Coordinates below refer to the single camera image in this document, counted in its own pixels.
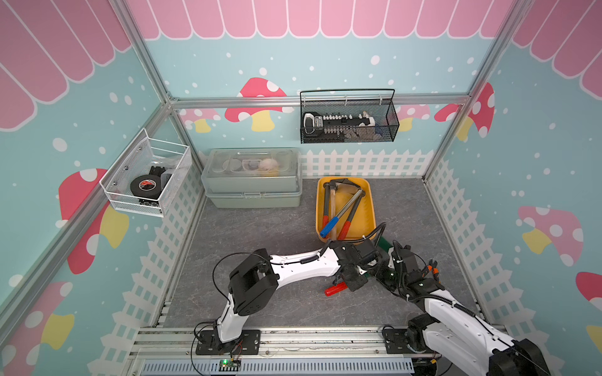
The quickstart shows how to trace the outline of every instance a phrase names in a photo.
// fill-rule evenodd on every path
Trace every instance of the black wire basket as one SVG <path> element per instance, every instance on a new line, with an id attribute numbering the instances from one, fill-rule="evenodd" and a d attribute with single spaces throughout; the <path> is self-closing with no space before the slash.
<path id="1" fill-rule="evenodd" d="M 399 128 L 394 94 L 395 89 L 301 91 L 301 143 L 394 141 Z"/>

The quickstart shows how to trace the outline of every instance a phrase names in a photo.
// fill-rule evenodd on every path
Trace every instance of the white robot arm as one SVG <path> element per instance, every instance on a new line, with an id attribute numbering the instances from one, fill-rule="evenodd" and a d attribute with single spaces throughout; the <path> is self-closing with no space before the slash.
<path id="1" fill-rule="evenodd" d="M 248 316 L 263 309 L 277 288 L 337 275 L 355 291 L 369 273 L 425 312 L 408 323 L 404 346 L 412 351 L 436 351 L 469 376 L 550 374 L 535 344 L 516 341 L 461 306 L 438 282 L 436 262 L 419 270 L 409 246 L 394 242 L 393 270 L 387 266 L 388 253 L 368 239 L 359 244 L 328 242 L 321 250 L 290 256 L 269 255 L 265 249 L 255 254 L 230 274 L 228 303 L 214 328 L 224 352 L 236 346 Z M 426 277 L 429 272 L 433 278 Z"/>

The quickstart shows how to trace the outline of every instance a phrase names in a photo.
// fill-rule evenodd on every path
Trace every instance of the tape roll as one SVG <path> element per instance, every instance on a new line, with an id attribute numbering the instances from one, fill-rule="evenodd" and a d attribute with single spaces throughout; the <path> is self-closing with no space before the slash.
<path id="1" fill-rule="evenodd" d="M 157 175 L 142 175 L 135 178 L 129 189 L 136 197 L 156 200 L 161 195 L 161 177 Z"/>

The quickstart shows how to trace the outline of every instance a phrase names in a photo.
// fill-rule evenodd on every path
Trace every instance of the blue screwdriver handle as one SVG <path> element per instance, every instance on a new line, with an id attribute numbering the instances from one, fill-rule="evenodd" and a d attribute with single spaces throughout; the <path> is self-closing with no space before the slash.
<path id="1" fill-rule="evenodd" d="M 338 217 L 334 217 L 333 219 L 331 219 L 330 222 L 327 223 L 326 227 L 324 227 L 324 229 L 320 231 L 320 236 L 322 238 L 327 237 L 330 231 L 337 225 L 337 222 Z"/>

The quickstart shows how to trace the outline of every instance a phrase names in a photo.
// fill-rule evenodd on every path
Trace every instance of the gray floor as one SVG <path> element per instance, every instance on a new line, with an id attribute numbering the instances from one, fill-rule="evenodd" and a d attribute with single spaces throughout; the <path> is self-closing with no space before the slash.
<path id="1" fill-rule="evenodd" d="M 434 208 L 419 179 L 370 179 L 376 223 L 386 221 L 384 233 L 410 244 L 424 259 L 439 262 L 443 285 L 470 309 L 475 309 L 468 286 L 445 238 Z M 194 327 L 218 317 L 226 300 L 215 290 L 211 271 L 228 253 L 266 248 L 271 254 L 294 254 L 320 248 L 315 233 L 317 180 L 303 180 L 298 208 L 218 209 L 207 201 L 193 246 L 188 253 L 170 306 L 165 327 Z M 220 289 L 227 290 L 228 274 L 246 256 L 224 260 L 216 271 Z M 278 289 L 248 326 L 406 325 L 421 312 L 396 298 L 377 281 L 361 289 L 326 297 L 332 277 L 316 277 Z"/>

